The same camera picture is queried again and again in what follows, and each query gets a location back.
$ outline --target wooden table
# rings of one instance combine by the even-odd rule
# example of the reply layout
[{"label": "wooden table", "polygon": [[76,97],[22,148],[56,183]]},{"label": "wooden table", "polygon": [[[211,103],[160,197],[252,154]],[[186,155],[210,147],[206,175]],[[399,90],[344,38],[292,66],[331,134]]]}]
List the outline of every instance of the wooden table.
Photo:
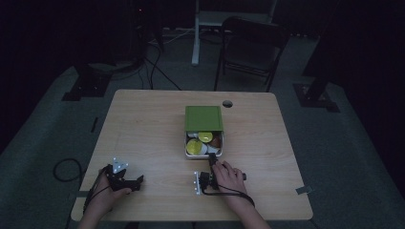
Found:
[{"label": "wooden table", "polygon": [[[233,107],[222,106],[230,100]],[[138,192],[125,197],[105,220],[238,220],[220,197],[196,195],[195,171],[209,172],[205,159],[184,154],[187,105],[222,106],[226,160],[247,174],[245,186],[266,220],[311,219],[304,186],[274,94],[231,92],[116,92],[80,191],[113,157],[128,162],[126,179],[144,175]],[[72,219],[80,220],[84,198]]]}]

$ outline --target floor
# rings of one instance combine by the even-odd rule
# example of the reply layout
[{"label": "floor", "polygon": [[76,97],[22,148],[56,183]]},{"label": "floor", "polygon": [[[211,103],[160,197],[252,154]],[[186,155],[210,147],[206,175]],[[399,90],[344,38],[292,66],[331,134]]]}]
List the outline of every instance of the floor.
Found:
[{"label": "floor", "polygon": [[[29,120],[0,156],[0,228],[76,228],[70,220],[79,168],[66,162],[74,158],[84,171],[89,163],[103,120],[118,89],[212,91],[219,54],[219,37],[202,34],[200,65],[191,65],[192,35],[167,32],[165,52],[157,67],[147,64],[130,73],[115,73],[103,97],[61,101],[77,79],[66,70],[48,89]],[[317,41],[291,37],[270,89],[278,99],[291,145],[306,185],[313,188],[309,201],[312,221],[270,221],[272,228],[405,228],[405,201],[396,190],[358,120],[344,91],[329,84],[327,93],[340,113],[300,106],[292,84],[310,84],[302,76]],[[147,58],[158,59],[150,46]],[[112,67],[94,64],[102,71]],[[263,92],[263,79],[228,73],[218,91]],[[124,228],[126,222],[101,222],[99,228]],[[139,228],[191,228],[190,222],[142,222]],[[197,222],[196,228],[242,228],[240,222]]]}]

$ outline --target black chair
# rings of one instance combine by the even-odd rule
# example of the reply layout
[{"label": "black chair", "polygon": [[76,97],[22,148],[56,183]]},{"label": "black chair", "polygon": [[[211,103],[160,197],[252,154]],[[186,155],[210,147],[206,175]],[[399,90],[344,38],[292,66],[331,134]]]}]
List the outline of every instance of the black chair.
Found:
[{"label": "black chair", "polygon": [[270,86],[290,33],[285,28],[232,16],[221,27],[222,47],[218,61],[214,91],[217,91],[220,69],[229,68],[266,78]]}]

